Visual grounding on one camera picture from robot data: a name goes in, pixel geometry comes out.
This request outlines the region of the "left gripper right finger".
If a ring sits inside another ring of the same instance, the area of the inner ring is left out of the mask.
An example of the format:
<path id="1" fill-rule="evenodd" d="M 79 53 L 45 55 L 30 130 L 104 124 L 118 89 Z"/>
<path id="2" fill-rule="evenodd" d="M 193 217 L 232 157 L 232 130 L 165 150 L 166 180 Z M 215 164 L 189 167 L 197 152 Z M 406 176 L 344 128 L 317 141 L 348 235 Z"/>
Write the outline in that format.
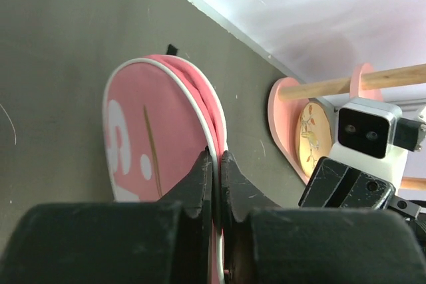
<path id="1" fill-rule="evenodd" d="M 222 156 L 229 283 L 424 283 L 425 254 L 396 213 L 285 210 Z"/>

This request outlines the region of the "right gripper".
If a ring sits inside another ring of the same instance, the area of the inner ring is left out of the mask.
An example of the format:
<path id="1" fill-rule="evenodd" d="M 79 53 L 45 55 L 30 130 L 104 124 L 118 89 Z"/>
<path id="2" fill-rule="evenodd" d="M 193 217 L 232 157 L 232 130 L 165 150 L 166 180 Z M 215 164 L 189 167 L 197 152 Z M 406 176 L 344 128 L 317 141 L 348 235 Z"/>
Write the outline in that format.
<path id="1" fill-rule="evenodd" d="M 391 210 L 413 230 L 424 231 L 422 204 L 397 196 L 391 182 L 328 157 L 319 159 L 298 203 L 301 208 Z"/>

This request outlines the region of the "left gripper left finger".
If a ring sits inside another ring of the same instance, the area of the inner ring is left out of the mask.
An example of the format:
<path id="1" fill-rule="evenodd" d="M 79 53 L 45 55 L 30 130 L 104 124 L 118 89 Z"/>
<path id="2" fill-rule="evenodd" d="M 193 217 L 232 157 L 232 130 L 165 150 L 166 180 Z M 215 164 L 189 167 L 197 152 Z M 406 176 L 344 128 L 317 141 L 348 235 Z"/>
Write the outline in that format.
<path id="1" fill-rule="evenodd" d="M 155 202 L 41 204 L 1 256 L 2 283 L 209 283 L 208 151 Z"/>

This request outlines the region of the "pink racket bag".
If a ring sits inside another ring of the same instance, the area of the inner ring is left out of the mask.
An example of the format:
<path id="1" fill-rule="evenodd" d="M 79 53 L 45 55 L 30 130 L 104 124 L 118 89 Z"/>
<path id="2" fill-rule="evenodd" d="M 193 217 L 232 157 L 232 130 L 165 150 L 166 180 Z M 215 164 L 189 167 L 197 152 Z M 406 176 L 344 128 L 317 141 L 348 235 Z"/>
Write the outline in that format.
<path id="1" fill-rule="evenodd" d="M 103 95 L 108 172 L 118 202 L 156 206 L 193 167 L 211 157 L 213 207 L 220 207 L 220 159 L 227 150 L 226 119 L 203 72 L 174 55 L 121 64 Z"/>

